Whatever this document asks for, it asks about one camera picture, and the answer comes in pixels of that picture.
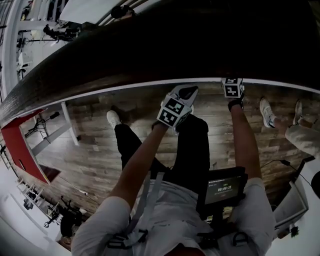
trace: wooden floor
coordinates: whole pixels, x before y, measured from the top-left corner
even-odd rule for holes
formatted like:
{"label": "wooden floor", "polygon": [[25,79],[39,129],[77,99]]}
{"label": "wooden floor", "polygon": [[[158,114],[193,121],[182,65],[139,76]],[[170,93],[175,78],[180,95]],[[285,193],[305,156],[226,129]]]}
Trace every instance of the wooden floor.
{"label": "wooden floor", "polygon": [[[199,94],[194,103],[194,115],[208,123],[210,162],[217,163],[219,169],[235,166],[235,151],[233,145],[233,127],[228,111],[227,100],[219,83],[201,83]],[[107,122],[106,113],[112,105],[125,112],[125,121],[143,141],[151,132],[160,109],[161,100],[173,85],[141,87],[113,91],[68,101],[68,110],[78,135],[81,136],[80,146],[75,146],[70,134],[66,132],[56,139],[37,159],[40,164],[61,171],[51,186],[34,180],[22,170],[18,170],[27,181],[35,182],[44,187],[47,199],[57,201],[61,195],[71,199],[77,206],[94,213],[104,198],[116,184],[122,170],[117,141],[112,127]],[[245,115],[255,133],[260,164],[286,159],[295,168],[308,155],[302,153],[290,144],[276,129],[266,128],[259,111],[260,98],[269,99],[274,113],[290,122],[294,116],[297,99],[303,102],[303,114],[309,121],[314,121],[320,110],[320,97],[317,94],[270,85],[252,84],[245,86]],[[59,106],[47,110],[43,117],[54,111],[61,115],[47,122],[49,133],[62,126],[64,117]],[[23,125],[23,131],[34,126],[34,121]],[[41,140],[40,133],[28,138],[31,146]],[[176,158],[178,137],[171,130],[163,138],[157,152],[157,158],[166,166],[173,166]],[[277,205],[289,187],[289,181],[296,176],[295,171],[273,162],[262,169],[262,177],[269,201]],[[74,187],[89,193],[97,201],[84,196]]]}

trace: white t-shirt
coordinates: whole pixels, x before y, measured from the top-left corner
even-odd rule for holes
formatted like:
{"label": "white t-shirt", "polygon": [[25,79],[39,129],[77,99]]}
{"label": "white t-shirt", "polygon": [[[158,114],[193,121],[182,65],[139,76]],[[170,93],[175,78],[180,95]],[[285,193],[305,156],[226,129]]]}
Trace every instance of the white t-shirt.
{"label": "white t-shirt", "polygon": [[[276,222],[262,180],[249,179],[244,193],[245,199],[233,209],[230,220],[253,240],[258,254],[264,255],[273,241]],[[201,238],[197,234],[209,233],[212,229],[196,211],[197,198],[196,193],[184,187],[162,182],[150,219],[153,225],[144,244],[145,256],[164,256],[178,244],[198,248],[206,256],[223,256],[215,248],[202,250],[198,245]],[[105,199],[78,229],[72,241],[72,255],[94,255],[106,234],[121,233],[127,227],[130,213],[130,206],[124,199],[116,196]],[[134,245],[133,254],[140,255],[141,248],[141,243]]]}

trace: display screen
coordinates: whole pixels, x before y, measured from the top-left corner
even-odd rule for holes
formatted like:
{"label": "display screen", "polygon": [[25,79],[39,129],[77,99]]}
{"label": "display screen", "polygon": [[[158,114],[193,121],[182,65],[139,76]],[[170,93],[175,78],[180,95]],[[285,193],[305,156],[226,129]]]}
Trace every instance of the display screen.
{"label": "display screen", "polygon": [[241,176],[208,181],[204,204],[212,204],[238,195]]}

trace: shoe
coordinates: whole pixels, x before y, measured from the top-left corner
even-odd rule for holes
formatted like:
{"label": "shoe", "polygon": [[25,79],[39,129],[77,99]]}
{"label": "shoe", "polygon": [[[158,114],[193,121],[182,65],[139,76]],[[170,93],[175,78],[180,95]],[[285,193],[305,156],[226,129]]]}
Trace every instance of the shoe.
{"label": "shoe", "polygon": [[269,101],[267,101],[266,98],[262,98],[260,101],[260,112],[263,117],[263,124],[265,127],[272,127],[274,126],[274,120],[276,118],[275,114],[271,110],[271,106],[269,104]]}
{"label": "shoe", "polygon": [[106,113],[106,118],[113,129],[116,127],[116,125],[121,125],[120,118],[116,111],[109,110],[108,113]]}
{"label": "shoe", "polygon": [[302,118],[302,102],[298,100],[295,104],[295,115],[293,118],[293,125],[298,125],[299,120]]}

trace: black pants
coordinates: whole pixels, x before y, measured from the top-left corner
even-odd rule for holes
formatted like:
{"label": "black pants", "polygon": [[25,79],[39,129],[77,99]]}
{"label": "black pants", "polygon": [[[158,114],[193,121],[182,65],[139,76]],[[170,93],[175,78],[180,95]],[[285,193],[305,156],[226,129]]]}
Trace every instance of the black pants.
{"label": "black pants", "polygon": [[[208,125],[190,114],[177,128],[178,148],[173,168],[165,167],[154,158],[150,167],[151,179],[155,179],[157,173],[162,171],[165,172],[164,181],[198,194],[200,181],[210,168]],[[118,124],[114,130],[123,169],[142,142],[126,124]]]}

